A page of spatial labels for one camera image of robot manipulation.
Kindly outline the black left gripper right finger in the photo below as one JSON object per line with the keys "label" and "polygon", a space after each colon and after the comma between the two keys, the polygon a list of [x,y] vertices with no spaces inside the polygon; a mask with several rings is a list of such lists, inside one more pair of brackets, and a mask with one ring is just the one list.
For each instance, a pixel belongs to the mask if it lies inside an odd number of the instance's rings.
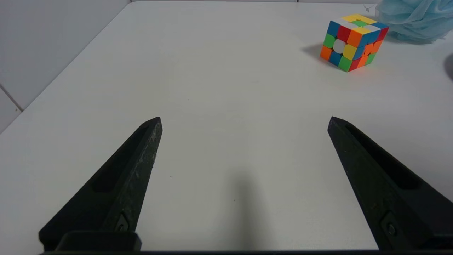
{"label": "black left gripper right finger", "polygon": [[327,132],[381,251],[452,251],[453,204],[356,126]]}

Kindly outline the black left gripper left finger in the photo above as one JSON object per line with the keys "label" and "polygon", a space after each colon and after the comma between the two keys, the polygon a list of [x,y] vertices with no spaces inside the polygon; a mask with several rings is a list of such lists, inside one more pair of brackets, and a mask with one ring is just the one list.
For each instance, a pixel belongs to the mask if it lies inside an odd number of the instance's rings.
{"label": "black left gripper left finger", "polygon": [[139,252],[138,219],[163,133],[141,124],[39,231],[45,253]]}

